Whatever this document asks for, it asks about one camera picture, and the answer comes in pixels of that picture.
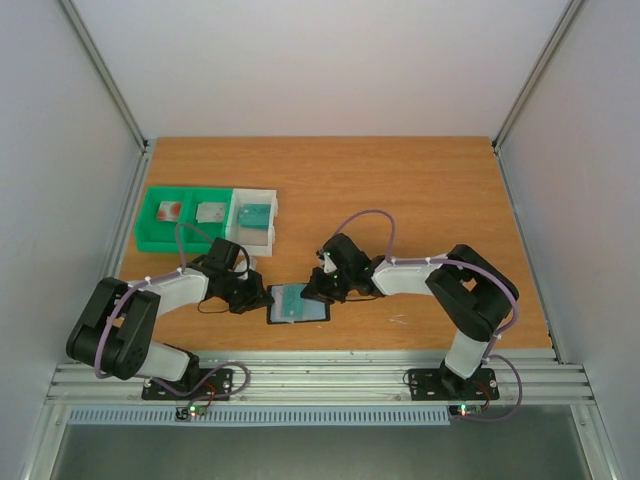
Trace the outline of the black leather card holder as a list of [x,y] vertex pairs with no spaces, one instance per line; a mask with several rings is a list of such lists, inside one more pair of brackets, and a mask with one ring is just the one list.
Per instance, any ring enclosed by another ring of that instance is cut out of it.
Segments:
[[306,284],[270,285],[267,291],[274,303],[267,308],[270,325],[326,322],[331,319],[330,305],[301,296]]

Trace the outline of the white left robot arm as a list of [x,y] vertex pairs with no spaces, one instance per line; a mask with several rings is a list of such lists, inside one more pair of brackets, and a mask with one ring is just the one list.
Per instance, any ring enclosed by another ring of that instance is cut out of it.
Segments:
[[211,298],[224,301],[232,314],[274,303],[246,249],[216,238],[206,254],[168,274],[136,283],[100,280],[68,337],[66,354],[93,367],[98,378],[158,378],[177,397],[192,397],[202,381],[195,359],[152,336],[158,317]]

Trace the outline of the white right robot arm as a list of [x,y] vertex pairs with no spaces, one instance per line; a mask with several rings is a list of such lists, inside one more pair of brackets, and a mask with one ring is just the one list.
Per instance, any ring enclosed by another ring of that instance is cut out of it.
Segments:
[[519,318],[515,285],[465,244],[436,257],[370,258],[350,237],[339,233],[317,257],[320,265],[301,292],[304,299],[345,303],[353,291],[371,298],[411,294],[436,299],[456,327],[439,367],[441,385],[451,398],[475,387],[481,363],[502,332]]

